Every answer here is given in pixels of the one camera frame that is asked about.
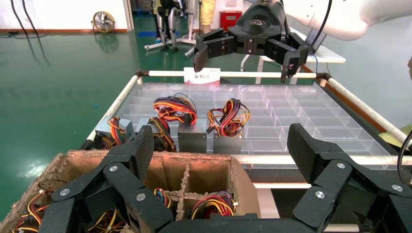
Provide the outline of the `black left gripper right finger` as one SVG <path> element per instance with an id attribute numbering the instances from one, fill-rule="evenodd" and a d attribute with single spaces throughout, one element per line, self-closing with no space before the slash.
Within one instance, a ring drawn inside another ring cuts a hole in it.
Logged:
<path id="1" fill-rule="evenodd" d="M 339 207 L 354 212 L 375 233 L 412 230 L 412 190 L 401 181 L 357 164 L 337 144 L 289 127 L 287 148 L 310 188 L 293 210 L 294 220 L 323 232 Z"/>

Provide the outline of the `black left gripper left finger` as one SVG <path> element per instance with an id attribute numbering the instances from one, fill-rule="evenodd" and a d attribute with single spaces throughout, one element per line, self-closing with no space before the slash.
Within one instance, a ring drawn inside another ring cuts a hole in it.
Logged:
<path id="1" fill-rule="evenodd" d="M 86 233 L 111 209 L 137 233 L 162 230 L 173 214 L 143 182 L 153 153 L 152 128 L 143 126 L 132 141 L 114 146 L 95 169 L 54 191 L 39 231 Z"/>

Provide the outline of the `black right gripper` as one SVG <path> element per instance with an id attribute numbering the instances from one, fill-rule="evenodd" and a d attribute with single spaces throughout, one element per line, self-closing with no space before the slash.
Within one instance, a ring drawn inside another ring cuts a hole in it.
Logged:
<path id="1" fill-rule="evenodd" d="M 282 65 L 280 81 L 285 83 L 306 64 L 310 49 L 298 34 L 289 32 L 282 1 L 257 0 L 229 32 L 218 29 L 197 37 L 194 71 L 200 72 L 211 58 L 234 52 L 266 55 Z"/>

